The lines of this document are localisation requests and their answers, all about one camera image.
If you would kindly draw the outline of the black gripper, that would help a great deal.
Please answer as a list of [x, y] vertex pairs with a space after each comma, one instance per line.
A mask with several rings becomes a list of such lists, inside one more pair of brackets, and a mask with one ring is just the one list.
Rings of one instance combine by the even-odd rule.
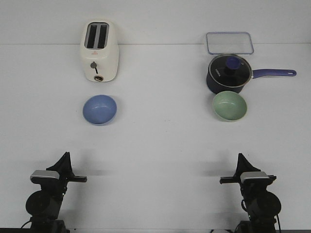
[[[258, 168], [252, 166], [249, 161], [245, 158], [242, 153], [238, 154], [238, 163], [237, 163], [237, 174], [242, 174], [244, 172], [257, 172]], [[240, 176], [232, 176], [232, 177], [221, 177], [220, 184], [224, 183], [238, 183], [240, 185]], [[267, 191], [267, 186], [271, 185], [275, 180], [275, 175], [268, 175], [269, 181], [261, 183], [261, 184], [252, 184], [247, 187], [240, 186], [242, 194], [259, 194]]]
[[70, 152], [65, 152], [53, 166], [46, 168], [46, 170], [49, 171], [46, 171], [40, 185], [41, 189], [47, 191], [51, 196], [63, 197], [67, 192], [69, 182], [87, 182], [87, 176], [76, 176], [72, 173]]

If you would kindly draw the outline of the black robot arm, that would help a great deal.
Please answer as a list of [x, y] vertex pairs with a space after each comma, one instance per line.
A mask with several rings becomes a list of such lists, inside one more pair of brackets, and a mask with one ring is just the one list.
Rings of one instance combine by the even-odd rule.
[[238, 154], [235, 173], [231, 177], [221, 177], [220, 183], [237, 183], [242, 195], [241, 207], [247, 213], [248, 220], [242, 220], [236, 226], [236, 233], [275, 233], [275, 224], [279, 223], [281, 211], [279, 198], [269, 192], [267, 187], [276, 180], [275, 175], [252, 166], [242, 153]]
[[87, 182], [86, 176], [73, 173], [70, 153], [65, 152], [53, 166], [45, 170], [35, 170], [30, 181], [41, 187], [26, 201], [26, 211], [31, 215], [30, 230], [34, 233], [69, 233], [65, 222], [58, 218], [68, 183]]

